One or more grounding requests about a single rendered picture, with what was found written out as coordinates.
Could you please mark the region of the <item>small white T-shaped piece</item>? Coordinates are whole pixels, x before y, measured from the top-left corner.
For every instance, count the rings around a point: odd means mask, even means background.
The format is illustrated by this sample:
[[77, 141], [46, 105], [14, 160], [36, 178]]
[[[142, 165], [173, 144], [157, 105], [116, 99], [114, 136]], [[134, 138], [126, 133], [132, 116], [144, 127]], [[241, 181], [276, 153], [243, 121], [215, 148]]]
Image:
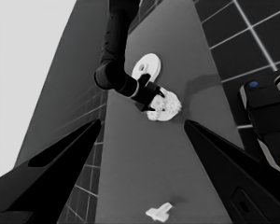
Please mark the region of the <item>small white T-shaped piece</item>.
[[146, 215], [154, 221], [166, 222], [169, 218], [169, 211], [173, 208], [170, 203], [164, 203], [159, 208], [150, 208], [146, 211]]

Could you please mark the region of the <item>white round carrier with pins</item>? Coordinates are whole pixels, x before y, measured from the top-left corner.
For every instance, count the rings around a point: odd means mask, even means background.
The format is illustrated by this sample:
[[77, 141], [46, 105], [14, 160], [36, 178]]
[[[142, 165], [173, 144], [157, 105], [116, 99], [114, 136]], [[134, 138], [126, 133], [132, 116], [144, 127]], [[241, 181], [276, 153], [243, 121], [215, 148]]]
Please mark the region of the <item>white round carrier with pins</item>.
[[[161, 91], [162, 93], [165, 95], [165, 97], [163, 97], [166, 101], [166, 105], [167, 105], [167, 99], [168, 99], [168, 96], [169, 95], [175, 95], [173, 92], [171, 91], [168, 91], [164, 88], [161, 88]], [[157, 111], [160, 111], [161, 114], [160, 114], [160, 117], [158, 120], [156, 121], [169, 121], [170, 119], [172, 119], [174, 116], [176, 116], [178, 113], [176, 114], [172, 114], [171, 112], [169, 112], [166, 108], [166, 105], [165, 105], [165, 108], [163, 110], [157, 110]]]

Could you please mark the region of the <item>dark robot body block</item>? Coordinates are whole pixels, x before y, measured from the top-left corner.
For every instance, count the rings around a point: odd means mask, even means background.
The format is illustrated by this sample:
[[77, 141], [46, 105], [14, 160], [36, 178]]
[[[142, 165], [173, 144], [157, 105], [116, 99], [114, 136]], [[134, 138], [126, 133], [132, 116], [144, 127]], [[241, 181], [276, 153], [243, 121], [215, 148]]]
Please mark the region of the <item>dark robot body block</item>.
[[248, 80], [238, 95], [265, 159], [280, 172], [280, 69]]

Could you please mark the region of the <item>large thick white disc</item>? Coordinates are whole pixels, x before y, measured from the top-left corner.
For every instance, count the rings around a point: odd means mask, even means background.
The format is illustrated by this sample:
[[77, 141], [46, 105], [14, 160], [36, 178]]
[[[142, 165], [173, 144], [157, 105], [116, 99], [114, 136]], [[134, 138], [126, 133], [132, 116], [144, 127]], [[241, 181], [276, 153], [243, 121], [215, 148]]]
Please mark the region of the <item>large thick white disc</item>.
[[154, 82], [161, 72], [161, 60], [155, 53], [144, 55], [134, 66], [132, 77], [139, 79], [144, 74], [150, 75], [150, 81]]

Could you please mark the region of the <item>small white toothed gear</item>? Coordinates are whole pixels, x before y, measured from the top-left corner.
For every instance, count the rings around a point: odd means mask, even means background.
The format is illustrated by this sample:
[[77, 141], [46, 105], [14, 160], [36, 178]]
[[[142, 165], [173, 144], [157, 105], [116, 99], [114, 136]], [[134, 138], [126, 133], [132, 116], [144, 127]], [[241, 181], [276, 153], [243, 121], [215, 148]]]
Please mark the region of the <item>small white toothed gear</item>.
[[160, 95], [156, 95], [151, 103], [151, 107], [155, 110], [163, 110], [165, 108], [166, 101]]
[[161, 112], [154, 110], [154, 111], [148, 111], [147, 112], [147, 117], [152, 120], [152, 121], [156, 121], [159, 119]]
[[176, 114], [181, 109], [181, 103], [175, 95], [169, 95], [167, 99], [166, 108], [172, 114]]

